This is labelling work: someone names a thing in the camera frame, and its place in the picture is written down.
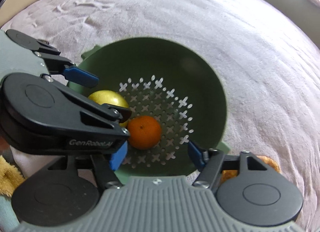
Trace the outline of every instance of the bed sheet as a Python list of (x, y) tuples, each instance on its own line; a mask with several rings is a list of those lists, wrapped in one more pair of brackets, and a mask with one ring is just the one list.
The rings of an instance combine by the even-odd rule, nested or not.
[(320, 51), (268, 3), (39, 0), (2, 29), (10, 28), (49, 41), (77, 64), (95, 44), (133, 36), (162, 37), (193, 49), (225, 88), (224, 140), (232, 153), (245, 149), (276, 160), (304, 195), (297, 222), (310, 232), (320, 226)]

